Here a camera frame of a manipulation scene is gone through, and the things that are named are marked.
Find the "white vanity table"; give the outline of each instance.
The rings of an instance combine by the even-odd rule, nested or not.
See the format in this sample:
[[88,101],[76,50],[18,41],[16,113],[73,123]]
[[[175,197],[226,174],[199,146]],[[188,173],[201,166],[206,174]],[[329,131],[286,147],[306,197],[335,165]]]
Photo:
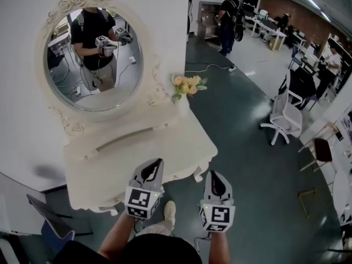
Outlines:
[[[126,94],[124,101],[123,87],[115,86],[73,102],[48,75],[48,37],[69,12],[85,7],[115,11],[136,33],[133,42],[138,42],[140,48],[141,75],[135,90]],[[200,174],[207,170],[217,149],[189,105],[174,104],[165,92],[160,79],[171,81],[171,75],[160,72],[149,29],[125,4],[118,0],[61,0],[39,34],[36,53],[39,84],[49,109],[68,135],[64,158],[73,209],[111,211],[116,215],[113,206],[123,201],[134,170],[154,158],[164,160],[163,183],[192,174],[197,182],[202,181]]]

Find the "shoe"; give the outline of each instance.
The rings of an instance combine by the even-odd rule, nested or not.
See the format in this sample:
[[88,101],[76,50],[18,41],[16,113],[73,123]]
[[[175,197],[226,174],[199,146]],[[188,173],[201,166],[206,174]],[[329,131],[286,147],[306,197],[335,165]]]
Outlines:
[[176,215],[176,204],[170,200],[165,204],[164,207],[164,217],[165,220],[170,220],[172,222],[172,226],[175,226],[175,215]]

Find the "backpack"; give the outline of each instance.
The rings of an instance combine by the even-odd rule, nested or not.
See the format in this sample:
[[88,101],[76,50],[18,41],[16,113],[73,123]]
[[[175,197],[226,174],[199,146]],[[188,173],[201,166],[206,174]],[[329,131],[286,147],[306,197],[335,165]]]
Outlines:
[[240,42],[243,38],[243,33],[246,29],[246,19],[245,13],[242,8],[241,2],[238,6],[232,0],[227,0],[231,3],[232,7],[235,9],[234,14],[231,16],[229,12],[226,12],[234,24],[235,40]]
[[[107,11],[105,10],[99,10],[98,9],[98,12],[101,13],[104,18],[105,18],[105,21],[107,22],[108,21],[108,18],[109,18],[109,14]],[[76,17],[77,21],[78,21],[78,24],[81,26],[81,31],[83,32],[83,29],[84,29],[84,17],[82,15],[82,12],[78,14],[78,16]]]

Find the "oval mirror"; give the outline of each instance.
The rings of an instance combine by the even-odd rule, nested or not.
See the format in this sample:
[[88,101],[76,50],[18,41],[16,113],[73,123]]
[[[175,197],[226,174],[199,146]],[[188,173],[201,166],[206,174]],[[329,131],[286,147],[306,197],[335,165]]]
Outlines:
[[108,9],[69,13],[48,40],[48,82],[78,109],[100,112],[119,106],[137,87],[141,68],[133,28]]

